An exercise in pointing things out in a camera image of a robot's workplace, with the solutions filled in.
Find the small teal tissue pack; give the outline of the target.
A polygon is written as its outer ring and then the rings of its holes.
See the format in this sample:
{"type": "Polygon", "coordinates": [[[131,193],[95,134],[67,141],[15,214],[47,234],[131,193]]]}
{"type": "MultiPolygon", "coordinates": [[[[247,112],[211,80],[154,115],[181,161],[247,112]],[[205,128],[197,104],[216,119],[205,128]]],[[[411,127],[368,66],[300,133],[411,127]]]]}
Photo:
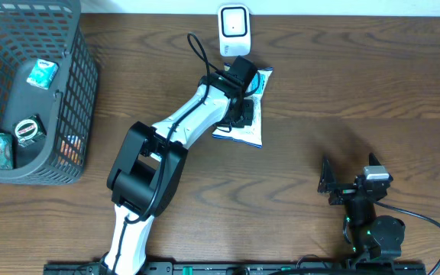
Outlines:
{"type": "Polygon", "coordinates": [[[49,60],[37,59],[26,82],[40,89],[49,89],[59,66],[49,60]]]}

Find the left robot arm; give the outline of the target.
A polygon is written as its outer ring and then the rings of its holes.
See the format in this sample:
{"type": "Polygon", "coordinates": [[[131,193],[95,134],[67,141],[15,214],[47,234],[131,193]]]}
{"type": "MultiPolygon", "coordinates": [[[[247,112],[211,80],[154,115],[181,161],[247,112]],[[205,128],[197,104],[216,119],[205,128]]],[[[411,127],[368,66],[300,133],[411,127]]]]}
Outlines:
{"type": "Polygon", "coordinates": [[[247,91],[258,68],[237,57],[228,70],[208,71],[191,99],[164,120],[134,123],[106,182],[115,205],[115,230],[101,274],[136,274],[146,262],[154,219],[176,193],[189,148],[211,126],[243,126],[252,104],[247,91]]]}

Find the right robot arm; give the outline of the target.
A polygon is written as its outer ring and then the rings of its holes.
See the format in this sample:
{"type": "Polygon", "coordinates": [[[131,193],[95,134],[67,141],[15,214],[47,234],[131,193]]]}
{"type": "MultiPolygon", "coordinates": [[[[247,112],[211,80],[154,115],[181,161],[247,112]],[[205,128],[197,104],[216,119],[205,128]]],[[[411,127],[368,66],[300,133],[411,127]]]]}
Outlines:
{"type": "Polygon", "coordinates": [[[317,192],[328,194],[329,205],[345,208],[343,235],[354,251],[347,259],[348,267],[373,262],[390,264],[401,256],[404,222],[389,215],[378,216],[375,211],[392,182],[393,177],[374,154],[369,154],[368,165],[351,183],[340,183],[328,158],[322,159],[317,192]]]}

